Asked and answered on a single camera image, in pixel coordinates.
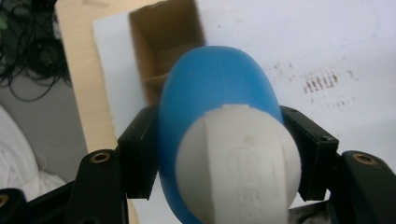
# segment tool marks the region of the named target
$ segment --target brass screw insert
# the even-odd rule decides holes
[[[377,165],[378,164],[378,162],[375,159],[373,159],[367,155],[361,154],[361,153],[353,154],[353,158],[356,161],[359,161],[366,165]]]
[[[6,205],[7,202],[8,202],[8,195],[0,194],[0,208]]]
[[[91,157],[92,163],[102,163],[110,159],[110,154],[107,152],[99,152]]]

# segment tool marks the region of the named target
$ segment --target white ball section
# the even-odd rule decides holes
[[[284,224],[301,162],[276,119],[248,105],[224,105],[185,133],[176,175],[184,203],[204,224]]]

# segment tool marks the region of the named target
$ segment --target cardboard box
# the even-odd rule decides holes
[[[129,20],[145,98],[158,104],[175,62],[205,44],[197,7],[192,0],[169,0],[131,12]]]

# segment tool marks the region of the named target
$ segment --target white cloth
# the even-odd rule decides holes
[[[38,171],[25,136],[0,106],[0,189],[21,189],[31,201],[64,184],[59,176]]]

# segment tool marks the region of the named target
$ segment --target screw hole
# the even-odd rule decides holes
[[[320,140],[320,141],[327,142],[327,141],[332,140],[332,137],[327,136],[327,135],[323,135],[323,136],[321,136],[321,137],[319,138],[319,140]]]
[[[356,153],[353,154],[353,158],[355,158],[356,161],[359,161],[360,163],[366,164],[366,165],[376,165],[377,162],[375,159],[366,156],[364,154]]]
[[[0,194],[0,208],[6,205],[7,202],[8,202],[8,195]]]
[[[110,154],[106,152],[99,152],[91,157],[92,163],[101,163],[110,159]]]

